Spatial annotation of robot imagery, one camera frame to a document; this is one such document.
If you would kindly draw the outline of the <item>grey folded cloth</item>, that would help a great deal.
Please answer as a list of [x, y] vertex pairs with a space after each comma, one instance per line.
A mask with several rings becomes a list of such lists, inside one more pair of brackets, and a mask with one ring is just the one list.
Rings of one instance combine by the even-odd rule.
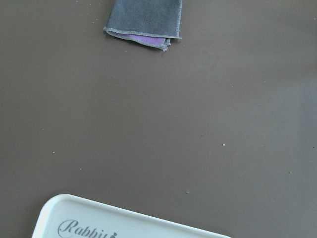
[[165, 52], [172, 39], [181, 39], [181, 14], [181, 0], [116, 0], [103, 30]]

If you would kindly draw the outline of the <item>white rabbit tray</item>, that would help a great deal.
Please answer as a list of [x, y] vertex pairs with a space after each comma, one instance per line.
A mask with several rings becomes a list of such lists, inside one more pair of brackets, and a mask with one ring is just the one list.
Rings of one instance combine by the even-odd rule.
[[34, 238], [220, 238], [221, 234], [60, 194], [42, 207]]

